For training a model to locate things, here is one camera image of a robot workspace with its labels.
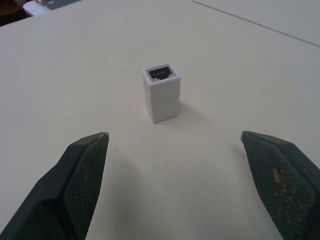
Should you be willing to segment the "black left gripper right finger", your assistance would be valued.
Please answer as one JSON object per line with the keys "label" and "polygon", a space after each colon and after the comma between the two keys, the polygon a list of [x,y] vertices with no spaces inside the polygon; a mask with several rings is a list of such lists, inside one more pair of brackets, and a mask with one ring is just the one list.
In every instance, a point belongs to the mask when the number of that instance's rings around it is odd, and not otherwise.
{"label": "black left gripper right finger", "polygon": [[293,143],[241,133],[257,193],[283,240],[320,240],[320,169]]}

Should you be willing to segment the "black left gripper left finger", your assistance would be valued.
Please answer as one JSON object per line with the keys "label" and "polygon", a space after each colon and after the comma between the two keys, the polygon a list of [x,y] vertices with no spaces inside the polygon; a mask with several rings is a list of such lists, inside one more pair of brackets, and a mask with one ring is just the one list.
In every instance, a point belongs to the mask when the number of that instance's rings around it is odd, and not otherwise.
{"label": "black left gripper left finger", "polygon": [[85,240],[100,195],[107,132],[70,144],[34,185],[0,240]]}

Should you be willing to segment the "white ethernet coupler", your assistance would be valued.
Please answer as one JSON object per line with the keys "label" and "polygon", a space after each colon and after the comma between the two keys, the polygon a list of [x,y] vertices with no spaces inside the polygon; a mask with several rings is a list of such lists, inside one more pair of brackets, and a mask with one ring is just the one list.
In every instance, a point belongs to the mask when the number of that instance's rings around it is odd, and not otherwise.
{"label": "white ethernet coupler", "polygon": [[156,124],[179,116],[181,76],[171,64],[142,69],[145,103]]}

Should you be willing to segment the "white object at table edge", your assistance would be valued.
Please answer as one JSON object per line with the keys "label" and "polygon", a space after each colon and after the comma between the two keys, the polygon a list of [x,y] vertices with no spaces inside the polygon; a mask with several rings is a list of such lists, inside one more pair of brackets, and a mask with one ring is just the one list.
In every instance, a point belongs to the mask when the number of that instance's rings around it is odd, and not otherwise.
{"label": "white object at table edge", "polygon": [[[65,0],[65,6],[77,3],[79,1],[81,1],[81,0]],[[53,10],[50,10],[47,7],[41,5],[39,0],[28,1],[27,3],[25,3],[23,5],[23,9],[28,15],[30,15],[32,17],[42,16],[42,15],[49,13],[50,11],[53,11]]]}

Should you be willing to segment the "grey background object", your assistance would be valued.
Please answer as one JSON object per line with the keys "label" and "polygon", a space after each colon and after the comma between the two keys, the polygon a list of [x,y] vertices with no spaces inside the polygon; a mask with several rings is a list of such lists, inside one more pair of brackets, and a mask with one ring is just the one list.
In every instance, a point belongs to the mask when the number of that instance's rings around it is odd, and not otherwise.
{"label": "grey background object", "polygon": [[39,0],[40,4],[50,10],[55,10],[65,6],[66,0]]}

